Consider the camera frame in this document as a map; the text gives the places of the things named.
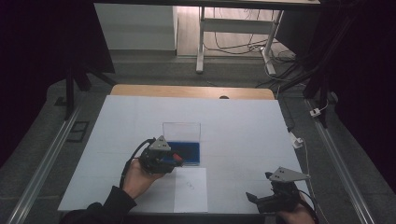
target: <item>floor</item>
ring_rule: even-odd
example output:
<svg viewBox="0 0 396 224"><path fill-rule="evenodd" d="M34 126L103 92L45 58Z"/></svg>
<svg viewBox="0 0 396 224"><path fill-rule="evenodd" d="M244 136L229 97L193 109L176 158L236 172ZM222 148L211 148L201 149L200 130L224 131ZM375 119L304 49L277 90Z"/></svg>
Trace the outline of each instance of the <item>floor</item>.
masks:
<svg viewBox="0 0 396 224"><path fill-rule="evenodd" d="M178 34L177 55L179 57L196 57L199 43L199 19L201 10L198 7L177 7ZM205 9L205 18L272 21L278 11L237 8ZM268 35L204 33L204 54L207 57L261 57L257 47L266 43ZM275 41L272 50L275 53L287 50Z"/></svg>

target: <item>metal frame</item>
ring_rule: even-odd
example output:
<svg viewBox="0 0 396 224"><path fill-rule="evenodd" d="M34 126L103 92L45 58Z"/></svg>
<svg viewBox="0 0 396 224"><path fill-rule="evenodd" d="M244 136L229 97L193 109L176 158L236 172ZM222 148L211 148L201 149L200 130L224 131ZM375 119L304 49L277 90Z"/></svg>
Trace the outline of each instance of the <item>metal frame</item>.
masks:
<svg viewBox="0 0 396 224"><path fill-rule="evenodd" d="M52 141L43 157L43 160L38 165L33 177L31 178L29 184L20 197L20 200L12 211L11 216L8 218L7 224L23 223L26 219L30 209L33 206L33 203L35 202L35 199L37 198L38 193L40 192L48 174L50 173L53 163L55 163L56 158L58 157L58 154L64 145L67 135L73 127L73 123L76 120L79 111L81 110L85 96L86 93L83 92L78 98L76 109L70 115L69 120L64 122L56 137Z"/></svg>
<svg viewBox="0 0 396 224"><path fill-rule="evenodd" d="M205 7L202 7L200 15L200 34L197 52L196 73L204 72L204 32L234 33L234 34L258 34L268 35L265 48L261 49L265 66L270 76L276 74L270 57L270 50L275 38L277 27L283 11L279 11L274 21L243 21L229 19L205 19Z"/></svg>
<svg viewBox="0 0 396 224"><path fill-rule="evenodd" d="M302 10L321 11L330 8L351 8L360 0L347 0L341 4L319 0L320 4L276 2L276 1L251 1L251 0L94 0L94 3L106 4L130 4L130 5L151 5L151 6L184 6L184 7L233 7L252 9L273 9L273 10Z"/></svg>

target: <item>black cable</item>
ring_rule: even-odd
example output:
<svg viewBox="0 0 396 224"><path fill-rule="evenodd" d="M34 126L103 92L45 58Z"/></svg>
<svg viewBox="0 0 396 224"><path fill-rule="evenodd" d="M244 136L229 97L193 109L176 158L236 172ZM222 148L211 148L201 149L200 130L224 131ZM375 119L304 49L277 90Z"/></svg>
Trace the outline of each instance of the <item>black cable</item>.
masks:
<svg viewBox="0 0 396 224"><path fill-rule="evenodd" d="M248 11L248 15L245 17L245 20L247 20L248 18L251 18L251 13L253 12L253 9L245 9L244 12Z"/></svg>
<svg viewBox="0 0 396 224"><path fill-rule="evenodd" d="M261 12L261 10L259 10L259 13L258 13L258 15L257 15L256 20L259 19L260 12ZM216 8L215 8L215 7L213 7L213 18L216 18ZM224 52L224 53L228 53L228 54L246 54L246 53L250 53L250 52L252 52L254 49L257 49L257 48L259 48L259 47L265 46L265 45L260 45L260 46L250 46L250 45L256 45L256 44L258 44L258 43L261 43L261 42L264 42L264 41L267 40L267 39L261 40L261 41L258 41L258 42L255 42L255 43L252 44L252 43L251 43L251 40L252 40L252 38L253 38L253 35L251 35L251 37L250 37L250 39L249 39L249 42L248 42L247 44L238 45L238 46L231 46L231 47L221 47L221 46L219 45L219 42L218 42L217 32L214 32L214 33L215 33L215 42L216 42L216 46L218 47L218 49L210 49L210 48L208 48L208 47L205 45L205 43L204 43L204 47L205 47L206 49L208 49L208 50L216 50L216 51L220 51L220 52ZM237 48L242 48L242 47L244 47L244 46L247 46L247 47L248 47L248 51L244 51L244 52L230 52L230 51L225 50L225 49L237 49Z"/></svg>
<svg viewBox="0 0 396 224"><path fill-rule="evenodd" d="M289 67L289 69L288 69L287 71L284 72L284 73L287 73L287 74L285 75L285 77L288 77L289 75L291 75L292 72L294 72L295 70L297 70L297 69L299 69L299 68L303 68L303 69L302 69L302 71L301 71L300 73L298 73L296 76L294 76L294 77L292 77L292 78L290 78L290 79L287 79L287 81L293 81L295 78L300 77L300 76L303 76L304 74L306 74L306 72L305 72L305 70L304 70L304 67L303 67L301 64L299 64L298 62L296 62L296 63L294 63L293 65L296 65L296 66L292 67L292 69L291 69L291 67ZM281 80L276 80L273 84L271 84L271 85L268 87L268 89L271 89L272 87L274 87L275 84L276 84L277 82L279 82L279 81L281 81Z"/></svg>
<svg viewBox="0 0 396 224"><path fill-rule="evenodd" d="M262 83L259 83L257 86L255 86L255 88L259 88L260 86L262 86L262 85L264 85L264 84L268 84L268 83L270 83L270 82L274 82L273 84L271 84L271 86L270 87L273 87L279 80L276 80L276 79L278 79L278 78L285 78L285 77L287 77L292 71L294 71L294 68L292 69L292 67L295 65L295 63L294 64L292 64L285 72L283 72L282 74L280 74L278 77L271 77L270 75L268 75L268 77L271 77L271 79L270 80L268 80L268 81L266 81L266 82L262 82Z"/></svg>
<svg viewBox="0 0 396 224"><path fill-rule="evenodd" d="M140 145L136 148L136 150L134 151L134 153L132 154L131 159L129 159L127 162L125 162L125 166L124 166L124 168L123 168L123 170L122 170L121 179L120 179L120 188L121 188L121 189L122 189L122 187L123 187L123 183L124 183L124 179L125 179L126 173L128 173L129 166L131 165L131 162L132 162L132 160L134 159L134 156L136 155L136 153L140 150L140 148L141 148L143 145L145 145L145 144L147 144L147 143L152 144L153 142L155 142L155 138L147 139L146 141L142 142L142 144L140 144Z"/></svg>
<svg viewBox="0 0 396 224"><path fill-rule="evenodd" d="M261 12L262 10L261 9L259 9L259 13L257 13L257 18L256 18L256 21L258 21L259 20L259 17L260 17L260 12ZM254 34L251 34L251 36L250 36L250 39L249 39L249 41L248 41L248 43L247 43L247 47L249 48L249 45L250 45L250 42L251 42L251 39L253 38L253 36L254 36Z"/></svg>
<svg viewBox="0 0 396 224"><path fill-rule="evenodd" d="M286 79L286 77L291 75L291 73L294 72L299 67L300 67L299 64L294 63L285 72L283 72L279 77L273 77L273 79L275 80L275 83L273 83L271 86L269 86L269 88L273 87L278 81L292 81L292 78L291 79Z"/></svg>
<svg viewBox="0 0 396 224"><path fill-rule="evenodd" d="M340 9L341 9L341 1L338 0L337 1L339 3L339 7L337 9L337 12L334 15L333 18L333 22L335 23L335 20L338 18L338 14L340 13ZM328 46L329 42L333 39L333 37L338 33L339 29L341 27L341 22L339 21L337 24L335 24L332 29L330 30L329 34L326 36L326 38L321 41L321 43L316 46L314 49L311 50L311 52L309 52L308 54L306 54L305 56L299 57L298 59L293 59L293 60L282 60L280 58L276 58L279 61L282 62L300 62L301 64L307 64L312 62L313 60L316 59L316 55L319 54L325 47Z"/></svg>
<svg viewBox="0 0 396 224"><path fill-rule="evenodd" d="M285 73L282 73L280 76L278 76L278 77L273 77L273 76L271 76L270 74L269 74L269 71L268 71L268 69L267 69L267 66L264 66L264 72L266 73L266 75L268 76L268 77L270 77L272 80L274 80L275 81L275 83L277 83L278 81L291 81L291 79L286 79L286 77L288 77L289 76L289 72L285 72Z"/></svg>
<svg viewBox="0 0 396 224"><path fill-rule="evenodd" d="M213 86L213 87L219 87L219 85L216 85L215 83L211 82L211 81L206 81L207 84Z"/></svg>
<svg viewBox="0 0 396 224"><path fill-rule="evenodd" d="M222 17L222 14L221 14L221 7L219 7L219 14L220 14L220 16Z"/></svg>
<svg viewBox="0 0 396 224"><path fill-rule="evenodd" d="M316 206L315 206L315 203L316 203L316 201L314 201L314 198L312 198L311 196L309 196L307 193L305 193L304 191L302 191L302 190L298 190L298 191L300 191L301 193L303 193L303 194L305 194L306 196L308 196L308 198L309 199L311 199L311 201L312 201L312 204L314 205L314 209L312 209L312 207L311 206L309 206L309 204L306 202L306 201L304 201L303 199L300 199L299 200L299 203L302 205L302 206L304 206L307 210L308 210L308 212L309 212L309 214L311 215L311 217L314 219L314 222L315 222L315 224L319 224L319 218L318 218L318 215L317 215L317 209L316 209Z"/></svg>
<svg viewBox="0 0 396 224"><path fill-rule="evenodd" d="M282 58L279 56L281 53L283 53L283 52L288 52L288 51L291 52L291 50L289 50L289 49L282 50L282 51L280 51L280 52L277 54L277 56L274 55L274 52L273 52L272 50L271 50L270 52L272 53L272 59L273 59L275 62L277 62L277 63L294 63L294 62L297 62L297 60L296 60L295 58L293 58L293 59L288 58L287 60L285 60L285 59L282 59Z"/></svg>

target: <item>white tabletop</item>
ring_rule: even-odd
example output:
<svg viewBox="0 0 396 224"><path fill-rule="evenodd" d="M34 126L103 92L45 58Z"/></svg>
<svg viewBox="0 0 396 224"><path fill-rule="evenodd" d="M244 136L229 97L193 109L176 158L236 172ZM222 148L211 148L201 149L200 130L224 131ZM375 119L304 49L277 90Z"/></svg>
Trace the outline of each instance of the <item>white tabletop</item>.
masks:
<svg viewBox="0 0 396 224"><path fill-rule="evenodd" d="M265 172L279 166L301 172L276 100L109 95L59 210L103 203L137 146L163 134L163 122L201 123L208 213L258 214L246 192L273 194ZM132 212L174 213L175 182L176 172L156 181ZM304 181L296 184L308 192Z"/></svg>

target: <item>white paper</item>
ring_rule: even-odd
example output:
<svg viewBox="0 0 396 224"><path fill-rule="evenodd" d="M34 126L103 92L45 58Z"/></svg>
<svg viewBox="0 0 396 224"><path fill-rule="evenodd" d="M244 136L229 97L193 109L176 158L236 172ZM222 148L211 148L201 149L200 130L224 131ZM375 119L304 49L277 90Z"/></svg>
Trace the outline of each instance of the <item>white paper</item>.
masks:
<svg viewBox="0 0 396 224"><path fill-rule="evenodd" d="M175 171L156 180L135 200L137 206L131 210L131 213L173 213L175 182Z"/></svg>
<svg viewBox="0 0 396 224"><path fill-rule="evenodd" d="M177 168L175 213L206 213L206 168Z"/></svg>

